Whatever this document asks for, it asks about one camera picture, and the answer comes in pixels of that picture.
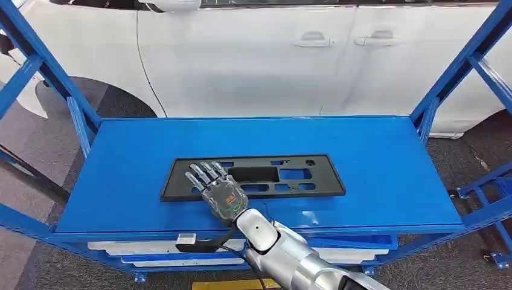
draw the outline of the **white car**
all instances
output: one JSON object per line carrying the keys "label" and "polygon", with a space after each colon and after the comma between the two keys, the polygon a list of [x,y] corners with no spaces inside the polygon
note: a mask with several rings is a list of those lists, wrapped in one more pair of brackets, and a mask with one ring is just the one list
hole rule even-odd
{"label": "white car", "polygon": [[[116,86],[159,117],[406,115],[495,6],[140,1],[150,3],[16,3],[70,76]],[[487,57],[509,83],[511,45],[508,33]],[[0,56],[6,82],[24,57]],[[19,102],[45,116],[33,87]],[[440,107],[432,135],[460,137],[503,108],[472,72]]]}

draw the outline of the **robot finger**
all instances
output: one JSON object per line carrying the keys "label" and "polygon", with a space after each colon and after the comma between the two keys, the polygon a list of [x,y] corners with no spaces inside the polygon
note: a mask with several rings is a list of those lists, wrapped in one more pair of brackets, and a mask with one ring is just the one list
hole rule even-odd
{"label": "robot finger", "polygon": [[226,173],[226,170],[224,170],[224,168],[217,162],[217,161],[213,161],[211,163],[211,165],[213,166],[213,168],[219,173],[220,177],[221,178],[224,178],[226,177],[226,175],[228,175]]}
{"label": "robot finger", "polygon": [[204,169],[206,169],[206,172],[208,172],[208,174],[210,174],[210,176],[211,176],[213,179],[217,179],[217,178],[219,178],[219,175],[217,174],[217,172],[215,172],[215,170],[213,170],[213,169],[211,168],[211,166],[210,166],[210,165],[208,165],[208,163],[206,163],[206,162],[204,162],[204,161],[203,161],[203,162],[201,162],[201,166],[202,166]]}
{"label": "robot finger", "polygon": [[195,188],[199,189],[200,192],[205,190],[203,184],[199,180],[197,180],[197,178],[192,173],[187,171],[185,172],[185,176],[188,178],[188,180],[192,182],[192,184],[194,184]]}
{"label": "robot finger", "polygon": [[201,170],[201,168],[199,168],[199,166],[197,166],[196,164],[190,164],[190,168],[192,170],[194,170],[194,172],[197,173],[197,175],[199,175],[199,178],[206,184],[208,185],[211,180],[209,179],[208,175],[206,173],[203,172],[203,170]]}

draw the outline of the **yellow object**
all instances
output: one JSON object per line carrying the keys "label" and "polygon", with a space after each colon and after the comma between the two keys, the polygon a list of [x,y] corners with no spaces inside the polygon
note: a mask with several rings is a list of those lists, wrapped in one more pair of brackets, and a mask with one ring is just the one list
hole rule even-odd
{"label": "yellow object", "polygon": [[[272,279],[263,279],[267,289],[281,289]],[[261,289],[259,280],[194,282],[192,290],[258,290]]]}

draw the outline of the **blue metal shelf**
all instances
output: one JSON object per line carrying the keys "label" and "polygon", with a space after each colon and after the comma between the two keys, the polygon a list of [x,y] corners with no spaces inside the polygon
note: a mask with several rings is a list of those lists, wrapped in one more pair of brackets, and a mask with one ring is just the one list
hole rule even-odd
{"label": "blue metal shelf", "polygon": [[[249,127],[236,142],[213,133]],[[309,153],[329,154],[345,196],[256,199],[251,207],[265,212],[267,204],[273,218],[299,232],[464,229],[408,117],[154,118],[102,121],[56,233],[223,231],[205,202],[160,201],[174,159]]]}
{"label": "blue metal shelf", "polygon": [[[36,72],[66,101],[85,164],[55,228],[0,204],[0,225],[104,265],[143,272],[239,269],[246,265],[137,268],[92,241],[173,240],[178,233],[213,237],[224,227],[206,203],[161,203],[159,192],[175,158],[328,153],[347,188],[345,196],[251,201],[251,206],[293,228],[312,243],[370,247],[379,235],[386,255],[364,261],[365,272],[512,216],[510,179],[496,178],[502,199],[459,216],[424,144],[437,108],[475,69],[512,112],[511,89],[490,68],[485,54],[512,24],[512,0],[501,0],[410,116],[295,118],[101,119],[11,1],[0,1],[0,24],[27,60],[0,91],[0,117]],[[226,135],[234,132],[237,135]],[[96,134],[94,142],[89,136]],[[19,164],[16,158],[2,156]],[[461,189],[482,197],[479,186],[494,173]],[[398,234],[421,234],[397,248]],[[345,236],[365,236],[343,241]]]}

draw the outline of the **silver robotic arm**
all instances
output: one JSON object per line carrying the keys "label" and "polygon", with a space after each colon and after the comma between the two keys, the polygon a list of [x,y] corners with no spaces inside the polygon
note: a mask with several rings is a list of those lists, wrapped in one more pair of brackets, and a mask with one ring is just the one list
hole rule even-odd
{"label": "silver robotic arm", "polygon": [[249,262],[284,289],[389,290],[365,274],[322,260],[302,236],[248,208],[245,192],[219,163],[200,165],[203,169],[192,164],[194,174],[187,172],[187,178],[201,191],[214,215],[247,238],[245,256]]}

